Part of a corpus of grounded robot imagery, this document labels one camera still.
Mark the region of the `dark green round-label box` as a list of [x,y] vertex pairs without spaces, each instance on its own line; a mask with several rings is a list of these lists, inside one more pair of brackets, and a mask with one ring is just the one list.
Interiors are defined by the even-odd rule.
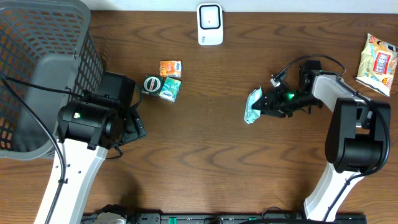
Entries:
[[146,75],[141,92],[147,95],[159,96],[164,79],[162,77]]

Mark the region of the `green tissue pack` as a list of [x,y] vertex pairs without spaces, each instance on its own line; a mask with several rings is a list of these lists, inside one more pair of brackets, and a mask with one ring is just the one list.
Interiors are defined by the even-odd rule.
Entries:
[[175,102],[181,85],[182,82],[180,80],[167,77],[159,93],[159,97],[167,101]]

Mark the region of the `orange tissue pack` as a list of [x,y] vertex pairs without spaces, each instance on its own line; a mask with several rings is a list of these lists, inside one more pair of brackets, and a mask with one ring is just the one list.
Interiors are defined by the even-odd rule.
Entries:
[[161,77],[180,78],[182,76],[182,62],[180,60],[161,61],[159,73]]

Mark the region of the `large white snack bag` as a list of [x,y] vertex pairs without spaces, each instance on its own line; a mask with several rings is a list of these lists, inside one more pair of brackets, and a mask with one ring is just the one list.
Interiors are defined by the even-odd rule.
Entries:
[[368,34],[355,80],[390,97],[397,68],[397,47]]

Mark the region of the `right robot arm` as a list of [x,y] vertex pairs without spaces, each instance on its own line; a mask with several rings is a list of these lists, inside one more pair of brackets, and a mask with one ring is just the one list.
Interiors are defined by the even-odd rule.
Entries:
[[333,113],[325,141],[326,167],[304,201],[307,219],[332,222],[352,188],[386,164],[391,107],[361,95],[335,72],[302,72],[296,91],[276,80],[272,84],[273,89],[251,104],[253,110],[278,118],[310,106],[326,106]]

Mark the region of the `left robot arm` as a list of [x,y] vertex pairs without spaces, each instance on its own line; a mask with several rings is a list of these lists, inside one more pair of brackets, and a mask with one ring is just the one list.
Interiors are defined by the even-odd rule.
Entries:
[[59,148],[36,223],[79,223],[93,181],[111,148],[143,138],[139,103],[85,93],[58,113]]

